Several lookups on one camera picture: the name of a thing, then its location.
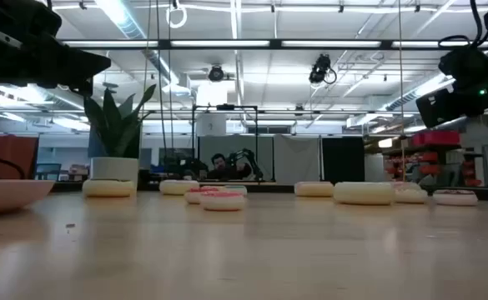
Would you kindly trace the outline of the black background stand frame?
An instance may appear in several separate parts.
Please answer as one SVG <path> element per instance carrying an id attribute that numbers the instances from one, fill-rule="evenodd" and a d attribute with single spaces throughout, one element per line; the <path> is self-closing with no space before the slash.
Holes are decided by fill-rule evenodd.
<path id="1" fill-rule="evenodd" d="M 258 114 L 257 106 L 239 106 L 233 104 L 219 104 L 216 106 L 199 106 L 192 107 L 192 149 L 194 150 L 194 157 L 198 160 L 201 158 L 201 137 L 221 137 L 226 132 L 226 115 L 227 114 L 241 114 L 246 115 L 248 110 L 255 112 L 255 128 L 258 128 Z M 263 173 L 258 166 L 255 153 L 258 151 L 258 133 L 254 134 L 255 150 L 251 151 L 248 148 L 242 148 L 236 152 L 232 152 L 225 156 L 226 163 L 233 167 L 238 164 L 241 159 L 246 159 L 252 168 L 254 180 L 261 182 L 263 180 Z"/>

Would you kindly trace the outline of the black hanging panel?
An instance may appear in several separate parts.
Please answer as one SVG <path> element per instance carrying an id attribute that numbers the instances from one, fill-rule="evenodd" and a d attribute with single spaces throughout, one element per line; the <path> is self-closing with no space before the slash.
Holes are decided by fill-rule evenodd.
<path id="1" fill-rule="evenodd" d="M 361 137 L 323 139 L 322 158 L 325 181 L 336 184 L 365 180 L 365 149 Z"/>

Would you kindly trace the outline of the small red frosted donut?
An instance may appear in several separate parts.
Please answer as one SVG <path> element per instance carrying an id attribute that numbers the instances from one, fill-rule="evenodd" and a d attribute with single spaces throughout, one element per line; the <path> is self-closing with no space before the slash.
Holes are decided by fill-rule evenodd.
<path id="1" fill-rule="evenodd" d="M 218 187 L 193 187 L 184 194 L 184 199 L 188 204 L 200 204 L 199 198 L 202 193 L 217 192 L 218 190 Z"/>

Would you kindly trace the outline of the pale pink plate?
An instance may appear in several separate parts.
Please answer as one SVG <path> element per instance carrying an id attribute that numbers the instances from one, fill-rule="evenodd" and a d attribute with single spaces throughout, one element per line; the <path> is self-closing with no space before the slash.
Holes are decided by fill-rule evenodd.
<path id="1" fill-rule="evenodd" d="M 0 213 L 24 208 L 45 198 L 53 180 L 0 179 Z"/>

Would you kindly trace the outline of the green snake plant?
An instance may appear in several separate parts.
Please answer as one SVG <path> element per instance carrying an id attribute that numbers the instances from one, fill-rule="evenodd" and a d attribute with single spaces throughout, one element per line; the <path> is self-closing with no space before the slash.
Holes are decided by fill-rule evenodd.
<path id="1" fill-rule="evenodd" d="M 144 120 L 139 113 L 142 106 L 153 97 L 156 88 L 156 84 L 149 86 L 135 108 L 132 108 L 134 93 L 120 106 L 108 89 L 104 92 L 102 106 L 90 97 L 83 98 L 84 113 L 108 157 L 138 157 L 138 149 L 133 150 L 133 146 L 138 147 L 140 126 Z"/>

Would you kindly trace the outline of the large lilac dark-drizzled donut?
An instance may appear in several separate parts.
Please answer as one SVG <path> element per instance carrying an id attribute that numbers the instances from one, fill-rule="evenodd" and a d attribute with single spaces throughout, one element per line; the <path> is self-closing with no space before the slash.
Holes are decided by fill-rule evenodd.
<path id="1" fill-rule="evenodd" d="M 200 184 L 193 180 L 164 180 L 159 184 L 159 191 L 163 195 L 183 196 L 192 188 L 199 188 Z"/>

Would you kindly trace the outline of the orange-brown box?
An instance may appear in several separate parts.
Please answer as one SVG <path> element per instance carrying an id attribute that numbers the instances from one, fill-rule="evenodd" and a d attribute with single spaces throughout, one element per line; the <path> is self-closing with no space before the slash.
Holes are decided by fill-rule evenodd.
<path id="1" fill-rule="evenodd" d="M 0 179 L 34 179 L 38 137 L 0 135 Z"/>

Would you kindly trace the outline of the small white sprinkled donut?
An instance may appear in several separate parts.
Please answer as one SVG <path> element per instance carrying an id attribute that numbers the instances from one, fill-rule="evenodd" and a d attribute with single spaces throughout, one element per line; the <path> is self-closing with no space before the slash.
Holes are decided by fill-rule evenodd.
<path id="1" fill-rule="evenodd" d="M 397 189 L 395 191 L 396 203 L 424 204 L 428 194 L 422 189 Z"/>

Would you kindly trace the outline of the small pink frosted donut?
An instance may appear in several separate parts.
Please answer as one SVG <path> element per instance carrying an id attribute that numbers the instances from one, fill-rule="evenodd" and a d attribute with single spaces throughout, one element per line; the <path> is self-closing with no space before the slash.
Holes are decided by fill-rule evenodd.
<path id="1" fill-rule="evenodd" d="M 244 209 L 246 198 L 238 192 L 202 192 L 199 202 L 206 211 L 233 212 Z"/>

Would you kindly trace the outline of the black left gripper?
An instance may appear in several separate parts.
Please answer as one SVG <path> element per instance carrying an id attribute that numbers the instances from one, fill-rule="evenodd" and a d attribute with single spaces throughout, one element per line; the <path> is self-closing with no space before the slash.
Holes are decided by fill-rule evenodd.
<path id="1" fill-rule="evenodd" d="M 63 54 L 63 70 L 59 67 Z M 92 77 L 111 66 L 108 57 L 65 46 L 55 37 L 42 35 L 23 42 L 0 37 L 0 83 L 44 88 L 65 85 L 81 97 L 92 97 Z"/>

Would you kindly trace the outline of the white hanging cloth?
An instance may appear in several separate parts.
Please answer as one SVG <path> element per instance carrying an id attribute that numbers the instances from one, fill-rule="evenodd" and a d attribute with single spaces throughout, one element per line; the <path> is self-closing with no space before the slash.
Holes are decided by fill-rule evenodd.
<path id="1" fill-rule="evenodd" d="M 280 185 L 319 181 L 319 140 L 275 135 L 274 176 Z"/>

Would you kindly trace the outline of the large white frosted donut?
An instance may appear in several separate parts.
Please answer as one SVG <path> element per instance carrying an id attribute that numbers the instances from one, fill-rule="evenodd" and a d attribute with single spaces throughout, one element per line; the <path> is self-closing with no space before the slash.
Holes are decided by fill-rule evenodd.
<path id="1" fill-rule="evenodd" d="M 343 204 L 391 205 L 395 190 L 387 182 L 338 182 L 333 197 Z"/>

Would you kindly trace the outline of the large cream donut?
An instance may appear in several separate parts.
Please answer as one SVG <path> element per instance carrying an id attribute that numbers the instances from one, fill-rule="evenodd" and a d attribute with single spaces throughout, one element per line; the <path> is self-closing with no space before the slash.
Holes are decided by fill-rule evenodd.
<path id="1" fill-rule="evenodd" d="M 297 182 L 294 193 L 298 197 L 331 198 L 335 186 L 331 182 Z"/>

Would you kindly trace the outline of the white plant pot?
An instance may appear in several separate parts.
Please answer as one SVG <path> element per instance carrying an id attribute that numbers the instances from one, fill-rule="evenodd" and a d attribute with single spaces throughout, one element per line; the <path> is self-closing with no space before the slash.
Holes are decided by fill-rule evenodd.
<path id="1" fill-rule="evenodd" d="M 138 159 L 128 157 L 92 157 L 90 178 L 101 180 L 130 181 L 138 186 Z"/>

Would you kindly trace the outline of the small blue frosted donut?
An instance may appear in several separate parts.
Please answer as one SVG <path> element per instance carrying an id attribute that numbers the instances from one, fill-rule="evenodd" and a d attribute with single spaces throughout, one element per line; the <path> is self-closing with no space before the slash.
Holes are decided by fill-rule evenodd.
<path id="1" fill-rule="evenodd" d="M 223 187 L 225 192 L 238 193 L 246 197 L 248 194 L 247 187 L 244 185 L 226 185 Z"/>

